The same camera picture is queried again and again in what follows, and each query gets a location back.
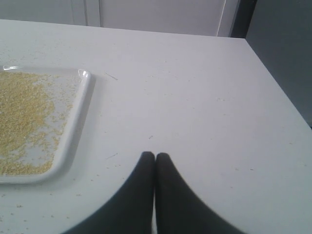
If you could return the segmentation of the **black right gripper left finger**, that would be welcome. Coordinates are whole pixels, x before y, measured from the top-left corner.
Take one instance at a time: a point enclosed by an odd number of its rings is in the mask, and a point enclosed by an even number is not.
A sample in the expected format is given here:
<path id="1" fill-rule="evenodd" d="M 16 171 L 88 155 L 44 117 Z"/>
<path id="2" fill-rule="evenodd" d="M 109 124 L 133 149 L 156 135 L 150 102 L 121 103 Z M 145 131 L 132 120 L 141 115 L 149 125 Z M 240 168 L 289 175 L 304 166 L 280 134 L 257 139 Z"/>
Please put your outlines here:
<path id="1" fill-rule="evenodd" d="M 155 186 L 155 155 L 143 152 L 120 189 L 67 234 L 150 234 Z"/>

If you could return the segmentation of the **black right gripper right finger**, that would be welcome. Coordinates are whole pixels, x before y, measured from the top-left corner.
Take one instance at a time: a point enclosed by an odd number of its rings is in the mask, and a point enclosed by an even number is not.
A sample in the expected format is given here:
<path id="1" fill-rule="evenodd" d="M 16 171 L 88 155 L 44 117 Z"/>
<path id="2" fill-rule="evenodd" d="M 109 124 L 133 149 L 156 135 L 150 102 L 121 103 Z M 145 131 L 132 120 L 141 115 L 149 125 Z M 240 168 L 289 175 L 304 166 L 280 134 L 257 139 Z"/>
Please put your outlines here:
<path id="1" fill-rule="evenodd" d="M 241 234 L 187 185 L 167 153 L 156 156 L 156 226 L 159 234 Z"/>

